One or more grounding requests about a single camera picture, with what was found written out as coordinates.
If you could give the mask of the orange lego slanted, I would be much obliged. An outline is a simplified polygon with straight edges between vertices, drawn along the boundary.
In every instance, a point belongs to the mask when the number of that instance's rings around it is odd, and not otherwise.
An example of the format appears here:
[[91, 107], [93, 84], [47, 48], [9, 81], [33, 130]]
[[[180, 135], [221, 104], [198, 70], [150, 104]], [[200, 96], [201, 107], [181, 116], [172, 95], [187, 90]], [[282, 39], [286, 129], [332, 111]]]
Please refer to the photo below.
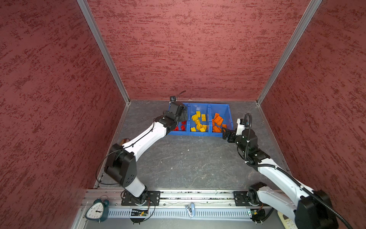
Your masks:
[[217, 126], [213, 126], [213, 132], [214, 132], [214, 133], [221, 133], [221, 132], [222, 132], [222, 130], [221, 130], [221, 128], [219, 128], [219, 127], [217, 127]]

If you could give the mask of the blue three-compartment bin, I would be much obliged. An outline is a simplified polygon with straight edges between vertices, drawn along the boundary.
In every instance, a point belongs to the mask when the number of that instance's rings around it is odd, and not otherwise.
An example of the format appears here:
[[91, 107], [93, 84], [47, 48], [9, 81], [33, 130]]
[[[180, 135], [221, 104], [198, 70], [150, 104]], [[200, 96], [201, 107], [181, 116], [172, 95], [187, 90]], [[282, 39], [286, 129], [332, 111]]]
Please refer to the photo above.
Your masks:
[[179, 122], [170, 135], [222, 137], [223, 128], [233, 129], [228, 104], [184, 103], [188, 120]]

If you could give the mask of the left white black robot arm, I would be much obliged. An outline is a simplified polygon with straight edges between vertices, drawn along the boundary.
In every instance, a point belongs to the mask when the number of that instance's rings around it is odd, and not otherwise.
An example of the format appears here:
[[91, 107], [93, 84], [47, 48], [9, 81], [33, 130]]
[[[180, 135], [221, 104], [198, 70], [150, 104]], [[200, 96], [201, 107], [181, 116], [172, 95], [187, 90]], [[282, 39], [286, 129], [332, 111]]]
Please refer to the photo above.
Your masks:
[[180, 122], [188, 120], [187, 107], [177, 98], [171, 96], [167, 111], [156, 117], [136, 138], [123, 145], [113, 145], [103, 160], [104, 172], [141, 203], [147, 200], [147, 186], [137, 177], [138, 159], [155, 142], [175, 130]]

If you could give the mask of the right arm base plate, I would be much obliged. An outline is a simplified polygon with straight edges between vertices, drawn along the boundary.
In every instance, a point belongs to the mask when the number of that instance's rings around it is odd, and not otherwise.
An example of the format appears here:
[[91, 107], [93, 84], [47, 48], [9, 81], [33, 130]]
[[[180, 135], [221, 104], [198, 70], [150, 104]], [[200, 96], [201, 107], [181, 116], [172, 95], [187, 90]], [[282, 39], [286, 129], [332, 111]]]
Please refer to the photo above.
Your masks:
[[248, 207], [253, 209], [259, 209], [260, 207], [263, 208], [271, 208], [267, 204], [260, 203], [258, 205], [252, 205], [249, 197], [247, 196], [248, 191], [234, 191], [234, 202], [237, 207]]

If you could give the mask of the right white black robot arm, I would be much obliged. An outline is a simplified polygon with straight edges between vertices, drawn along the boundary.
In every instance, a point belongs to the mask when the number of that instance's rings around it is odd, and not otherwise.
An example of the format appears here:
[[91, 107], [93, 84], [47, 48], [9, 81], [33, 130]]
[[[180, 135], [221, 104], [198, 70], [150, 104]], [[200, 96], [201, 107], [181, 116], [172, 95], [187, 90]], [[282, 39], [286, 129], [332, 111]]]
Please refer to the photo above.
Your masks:
[[223, 139], [236, 144], [237, 152], [246, 165], [266, 176], [284, 192], [284, 195], [279, 194], [263, 182], [258, 182], [247, 193], [251, 205], [267, 204], [291, 219], [299, 229], [337, 229], [339, 222], [348, 229], [352, 228], [333, 209], [331, 199], [324, 191], [298, 181], [259, 148], [250, 113], [239, 119], [236, 130], [226, 127], [220, 130]]

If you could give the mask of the yellow long lego bottom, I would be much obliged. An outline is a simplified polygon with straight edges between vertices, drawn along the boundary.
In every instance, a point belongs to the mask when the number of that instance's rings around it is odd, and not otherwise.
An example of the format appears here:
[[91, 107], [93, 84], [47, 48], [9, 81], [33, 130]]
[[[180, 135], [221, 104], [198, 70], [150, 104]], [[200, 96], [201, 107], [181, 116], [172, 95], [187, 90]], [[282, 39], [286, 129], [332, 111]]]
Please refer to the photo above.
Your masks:
[[197, 119], [198, 119], [198, 116], [197, 116], [196, 114], [192, 116], [192, 120], [193, 120], [193, 121], [195, 121], [195, 120], [197, 120]]

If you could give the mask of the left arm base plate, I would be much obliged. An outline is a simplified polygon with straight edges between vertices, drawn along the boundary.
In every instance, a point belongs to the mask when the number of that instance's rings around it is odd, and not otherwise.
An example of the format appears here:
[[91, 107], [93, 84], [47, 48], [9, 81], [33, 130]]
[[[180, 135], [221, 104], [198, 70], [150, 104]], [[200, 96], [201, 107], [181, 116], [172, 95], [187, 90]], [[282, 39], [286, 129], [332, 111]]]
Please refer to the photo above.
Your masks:
[[158, 206], [160, 202], [160, 191], [146, 190], [140, 197], [135, 197], [130, 192], [125, 191], [122, 194], [122, 206]]

